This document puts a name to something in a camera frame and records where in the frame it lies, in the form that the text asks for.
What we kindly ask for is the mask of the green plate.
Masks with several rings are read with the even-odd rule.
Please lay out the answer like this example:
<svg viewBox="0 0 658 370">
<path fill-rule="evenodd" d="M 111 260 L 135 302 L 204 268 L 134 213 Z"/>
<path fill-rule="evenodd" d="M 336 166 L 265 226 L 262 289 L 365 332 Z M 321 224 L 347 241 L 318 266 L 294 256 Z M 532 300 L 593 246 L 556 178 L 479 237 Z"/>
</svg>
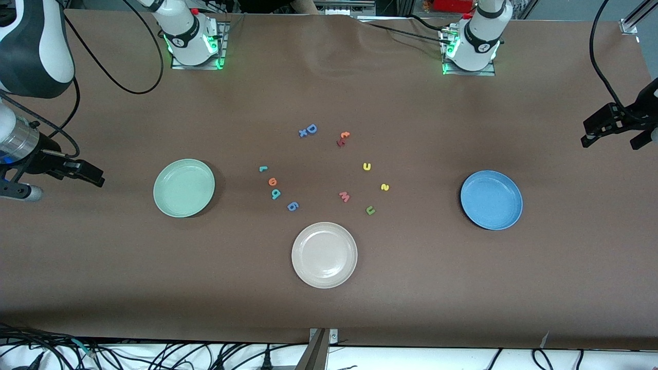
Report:
<svg viewBox="0 0 658 370">
<path fill-rule="evenodd" d="M 207 164 L 181 159 L 160 171 L 153 185 L 153 199 L 165 215 L 186 218 L 206 208 L 214 196 L 215 185 L 215 176 Z"/>
</svg>

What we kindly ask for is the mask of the brown table cover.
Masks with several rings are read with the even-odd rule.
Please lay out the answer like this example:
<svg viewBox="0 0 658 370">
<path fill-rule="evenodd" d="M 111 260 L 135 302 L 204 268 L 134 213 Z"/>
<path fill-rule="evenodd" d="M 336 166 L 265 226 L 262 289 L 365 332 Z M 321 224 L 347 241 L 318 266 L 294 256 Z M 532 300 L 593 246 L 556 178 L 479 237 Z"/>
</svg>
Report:
<svg viewBox="0 0 658 370">
<path fill-rule="evenodd" d="M 87 337 L 305 342 L 327 327 L 348 346 L 658 349 L 658 144 L 635 151 L 625 133 L 582 147 L 583 120 L 610 101 L 589 23 L 510 23 L 495 77 L 466 77 L 443 75 L 436 44 L 343 15 L 233 21 L 222 70 L 165 68 L 139 96 L 68 36 L 81 102 L 66 131 L 105 184 L 26 176 L 41 201 L 0 199 L 0 321 Z M 173 218 L 153 185 L 181 159 L 216 185 L 204 210 Z M 520 189 L 508 229 L 461 208 L 483 170 Z M 359 252 L 332 289 L 291 262 L 319 222 Z"/>
</svg>

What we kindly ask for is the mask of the blue plate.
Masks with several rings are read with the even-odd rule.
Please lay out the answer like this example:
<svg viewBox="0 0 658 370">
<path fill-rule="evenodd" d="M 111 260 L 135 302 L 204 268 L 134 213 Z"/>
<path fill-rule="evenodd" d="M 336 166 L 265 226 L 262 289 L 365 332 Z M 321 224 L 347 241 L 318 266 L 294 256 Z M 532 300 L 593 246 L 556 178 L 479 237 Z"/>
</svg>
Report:
<svg viewBox="0 0 658 370">
<path fill-rule="evenodd" d="M 523 197 L 516 183 L 492 170 L 469 175 L 462 184 L 459 200 L 465 215 L 486 230 L 512 227 L 523 211 Z"/>
</svg>

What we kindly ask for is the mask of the red box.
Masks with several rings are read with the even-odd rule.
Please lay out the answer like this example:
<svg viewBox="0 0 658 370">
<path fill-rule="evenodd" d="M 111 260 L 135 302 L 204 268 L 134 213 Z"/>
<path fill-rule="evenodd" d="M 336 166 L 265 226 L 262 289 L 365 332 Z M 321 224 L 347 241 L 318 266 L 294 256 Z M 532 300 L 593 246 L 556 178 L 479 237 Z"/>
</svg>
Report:
<svg viewBox="0 0 658 370">
<path fill-rule="evenodd" d="M 477 0 L 432 0 L 432 9 L 442 13 L 470 13 Z"/>
</svg>

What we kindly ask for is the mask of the beige plate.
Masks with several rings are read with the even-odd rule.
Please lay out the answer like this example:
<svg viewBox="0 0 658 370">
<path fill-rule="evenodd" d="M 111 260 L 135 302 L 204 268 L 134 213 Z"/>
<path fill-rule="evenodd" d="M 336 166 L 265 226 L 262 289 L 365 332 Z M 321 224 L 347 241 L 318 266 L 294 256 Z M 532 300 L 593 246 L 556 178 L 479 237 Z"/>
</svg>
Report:
<svg viewBox="0 0 658 370">
<path fill-rule="evenodd" d="M 359 252 L 353 235 L 331 222 L 309 225 L 299 232 L 291 249 L 291 262 L 303 283 L 332 289 L 345 283 L 357 267 Z"/>
</svg>

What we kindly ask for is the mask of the aluminium profile rail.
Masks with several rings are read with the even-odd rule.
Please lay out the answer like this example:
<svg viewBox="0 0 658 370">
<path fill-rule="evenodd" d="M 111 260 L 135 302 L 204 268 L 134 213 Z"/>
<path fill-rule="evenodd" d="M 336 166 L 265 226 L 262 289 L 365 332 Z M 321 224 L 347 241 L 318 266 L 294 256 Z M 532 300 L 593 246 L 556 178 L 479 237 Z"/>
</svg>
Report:
<svg viewBox="0 0 658 370">
<path fill-rule="evenodd" d="M 658 10 L 658 0 L 641 0 L 625 18 L 620 19 L 620 30 L 623 34 L 637 33 L 637 26 L 654 10 Z"/>
</svg>

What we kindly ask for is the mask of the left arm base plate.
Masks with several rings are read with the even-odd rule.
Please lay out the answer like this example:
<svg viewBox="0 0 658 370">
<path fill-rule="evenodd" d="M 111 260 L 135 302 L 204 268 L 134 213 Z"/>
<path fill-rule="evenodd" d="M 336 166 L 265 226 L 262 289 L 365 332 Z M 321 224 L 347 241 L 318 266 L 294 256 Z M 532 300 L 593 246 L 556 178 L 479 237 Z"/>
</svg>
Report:
<svg viewBox="0 0 658 370">
<path fill-rule="evenodd" d="M 487 66 L 479 71 L 467 71 L 458 67 L 454 61 L 448 58 L 448 52 L 453 51 L 454 46 L 458 42 L 458 31 L 453 27 L 454 24 L 449 24 L 449 27 L 442 27 L 440 31 L 437 31 L 439 39 L 442 41 L 448 41 L 448 44 L 442 44 L 441 46 L 441 55 L 442 55 L 442 72 L 443 75 L 459 75 L 466 77 L 495 77 L 496 70 L 493 60 L 489 61 Z"/>
</svg>

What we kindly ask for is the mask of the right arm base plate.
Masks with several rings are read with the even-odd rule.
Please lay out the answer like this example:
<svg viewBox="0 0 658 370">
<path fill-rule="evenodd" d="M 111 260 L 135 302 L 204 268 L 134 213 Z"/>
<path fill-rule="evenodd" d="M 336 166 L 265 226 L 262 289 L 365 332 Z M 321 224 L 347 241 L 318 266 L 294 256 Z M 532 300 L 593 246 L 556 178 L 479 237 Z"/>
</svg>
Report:
<svg viewBox="0 0 658 370">
<path fill-rule="evenodd" d="M 177 70 L 222 70 L 226 60 L 230 23 L 217 23 L 214 28 L 215 35 L 207 36 L 206 44 L 211 47 L 211 56 L 199 65 L 184 65 L 170 51 L 172 56 L 171 68 Z"/>
</svg>

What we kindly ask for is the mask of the grey metal frame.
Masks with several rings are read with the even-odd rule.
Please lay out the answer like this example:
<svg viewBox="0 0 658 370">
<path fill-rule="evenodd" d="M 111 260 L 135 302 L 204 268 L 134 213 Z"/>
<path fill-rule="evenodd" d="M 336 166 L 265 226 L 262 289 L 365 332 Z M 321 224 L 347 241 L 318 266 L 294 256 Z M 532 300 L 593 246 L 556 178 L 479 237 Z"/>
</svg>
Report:
<svg viewBox="0 0 658 370">
<path fill-rule="evenodd" d="M 313 0 L 323 15 L 347 15 L 353 18 L 376 16 L 375 0 Z"/>
</svg>

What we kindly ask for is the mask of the metal table bracket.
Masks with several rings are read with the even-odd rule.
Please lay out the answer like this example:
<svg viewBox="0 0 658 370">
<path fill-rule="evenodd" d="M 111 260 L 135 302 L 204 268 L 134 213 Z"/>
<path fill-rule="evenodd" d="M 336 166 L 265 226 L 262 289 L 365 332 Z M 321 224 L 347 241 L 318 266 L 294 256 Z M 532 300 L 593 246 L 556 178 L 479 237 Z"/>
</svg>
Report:
<svg viewBox="0 0 658 370">
<path fill-rule="evenodd" d="M 311 328 L 309 343 L 295 370 L 326 370 L 331 344 L 338 344 L 337 328 Z"/>
</svg>

